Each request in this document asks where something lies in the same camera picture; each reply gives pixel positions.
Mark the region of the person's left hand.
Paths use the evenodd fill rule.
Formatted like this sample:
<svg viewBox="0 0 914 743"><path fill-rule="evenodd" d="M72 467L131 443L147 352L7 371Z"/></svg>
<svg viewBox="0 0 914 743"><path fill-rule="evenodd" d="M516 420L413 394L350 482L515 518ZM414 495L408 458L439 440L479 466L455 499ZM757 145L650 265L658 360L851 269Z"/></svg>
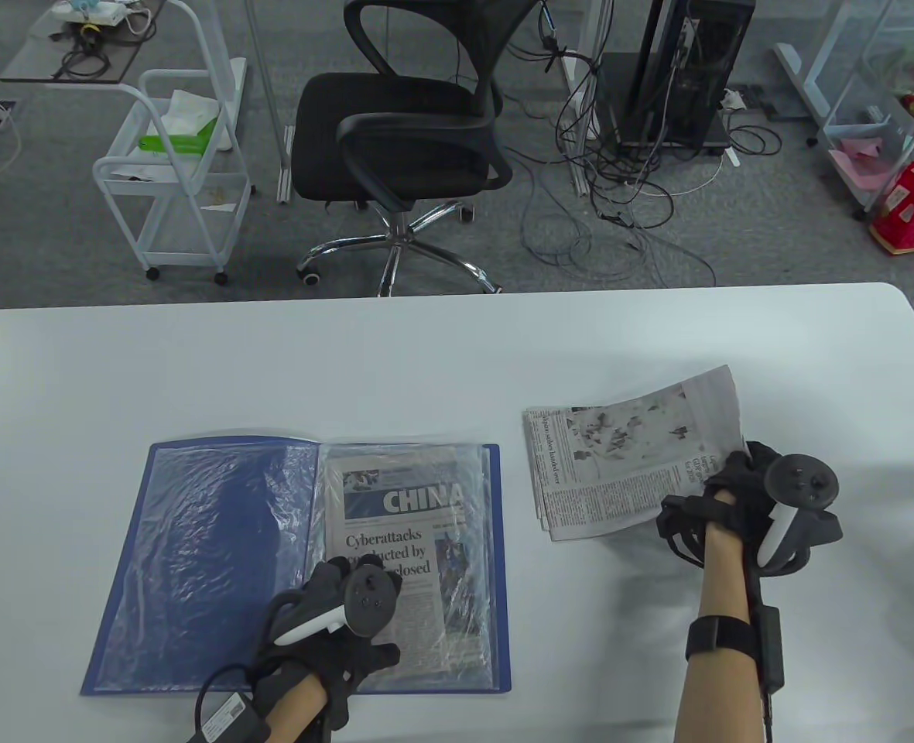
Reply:
<svg viewBox="0 0 914 743"><path fill-rule="evenodd" d="M373 639L392 621L401 587L400 574L386 569L380 556L365 554L318 563L301 588L279 592L265 613L262 640L247 672L258 710L274 707L309 675L319 680L330 700L343 703L370 675L397 666L398 645ZM378 615L375 629L358 634L344 624L333 631L323 627L298 642L277 643L305 622L349 604Z"/></svg>

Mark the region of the person's right hand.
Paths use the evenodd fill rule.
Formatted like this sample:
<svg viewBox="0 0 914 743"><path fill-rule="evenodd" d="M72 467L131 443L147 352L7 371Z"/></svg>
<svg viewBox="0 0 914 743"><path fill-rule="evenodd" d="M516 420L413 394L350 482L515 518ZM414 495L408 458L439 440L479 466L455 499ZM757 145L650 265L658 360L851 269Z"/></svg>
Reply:
<svg viewBox="0 0 914 743"><path fill-rule="evenodd" d="M774 498L765 477L782 454L758 441L736 450L724 467L703 483L700 495L667 495L656 518L659 538L670 551L695 567L704 567L707 528L732 535L754 558L772 524Z"/></svg>

